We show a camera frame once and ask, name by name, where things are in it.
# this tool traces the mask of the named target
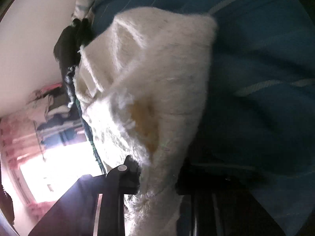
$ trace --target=blue bedsheet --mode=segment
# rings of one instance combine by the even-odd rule
[[[93,31],[120,11],[211,12],[219,31],[193,159],[210,155],[271,178],[254,197],[286,235],[315,207],[315,27],[298,0],[97,0]]]

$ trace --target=bright window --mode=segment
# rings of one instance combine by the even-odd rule
[[[20,166],[35,200],[58,200],[82,175],[101,175],[89,142],[62,146],[45,151]]]

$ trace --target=ceiling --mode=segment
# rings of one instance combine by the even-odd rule
[[[0,22],[0,116],[61,81],[54,45],[71,23],[75,0],[15,0]]]

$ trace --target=gloved hand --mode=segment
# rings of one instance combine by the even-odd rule
[[[92,40],[91,25],[88,19],[74,19],[71,26],[67,26],[61,33],[55,47],[54,56],[59,63],[65,92],[69,98],[68,107],[75,102],[73,76],[79,65],[81,55],[80,46],[88,45]]]

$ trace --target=fuzzy white fabric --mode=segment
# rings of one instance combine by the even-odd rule
[[[141,166],[127,235],[176,235],[174,185],[204,109],[215,30],[208,15],[142,7],[81,49],[76,95],[101,159],[111,169],[131,154]]]

